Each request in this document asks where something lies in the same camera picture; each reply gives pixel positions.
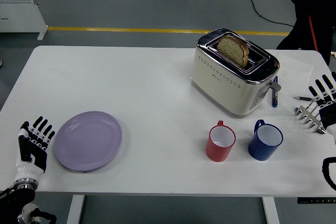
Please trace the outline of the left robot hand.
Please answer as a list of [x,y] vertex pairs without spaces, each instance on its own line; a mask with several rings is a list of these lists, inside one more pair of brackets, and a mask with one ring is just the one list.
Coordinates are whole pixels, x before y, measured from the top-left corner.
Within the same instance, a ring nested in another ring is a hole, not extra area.
[[16,164],[16,182],[37,183],[47,168],[47,149],[55,135],[53,127],[43,116],[34,123],[24,122],[18,133],[19,156]]

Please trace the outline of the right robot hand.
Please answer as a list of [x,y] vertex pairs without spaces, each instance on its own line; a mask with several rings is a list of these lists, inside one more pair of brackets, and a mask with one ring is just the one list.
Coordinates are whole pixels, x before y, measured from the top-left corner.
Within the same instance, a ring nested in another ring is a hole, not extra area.
[[333,136],[335,141],[335,86],[325,74],[322,75],[322,80],[324,83],[319,79],[315,80],[322,97],[313,86],[309,86],[309,91],[320,108],[319,115],[323,128]]

